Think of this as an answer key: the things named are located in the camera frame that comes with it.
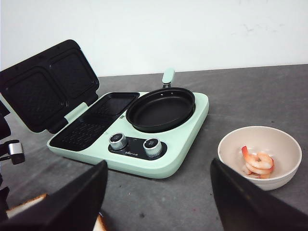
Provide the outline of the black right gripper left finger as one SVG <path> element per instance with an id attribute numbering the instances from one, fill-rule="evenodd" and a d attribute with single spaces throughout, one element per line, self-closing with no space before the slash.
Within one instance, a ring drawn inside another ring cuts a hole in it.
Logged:
<path id="1" fill-rule="evenodd" d="M 4 221 L 2 231 L 91 231 L 101 209 L 108 167 L 101 161 L 36 205 Z"/>

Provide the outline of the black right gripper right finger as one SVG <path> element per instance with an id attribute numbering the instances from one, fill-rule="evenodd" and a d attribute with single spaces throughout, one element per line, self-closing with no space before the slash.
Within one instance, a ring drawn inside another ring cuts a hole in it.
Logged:
<path id="1" fill-rule="evenodd" d="M 308 216 L 219 161 L 210 165 L 213 194 L 226 231 L 306 231 Z"/>

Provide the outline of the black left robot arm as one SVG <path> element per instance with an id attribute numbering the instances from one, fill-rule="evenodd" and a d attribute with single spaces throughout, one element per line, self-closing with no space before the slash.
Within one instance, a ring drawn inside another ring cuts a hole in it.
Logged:
<path id="1" fill-rule="evenodd" d="M 10 112 L 9 110 L 4 106 L 2 102 L 0 102 L 0 139 L 3 140 L 4 138 L 7 138 L 11 135 L 10 127 L 5 120 L 5 116 L 8 115 Z M 8 145 L 7 144 L 1 144 L 0 145 L 0 161 L 8 160 L 9 156 L 8 154 Z M 9 188 L 5 187 L 0 190 L 0 222 L 3 222 L 8 219 L 6 211 L 8 210 L 8 204 L 7 204 L 7 197 L 9 194 Z"/>

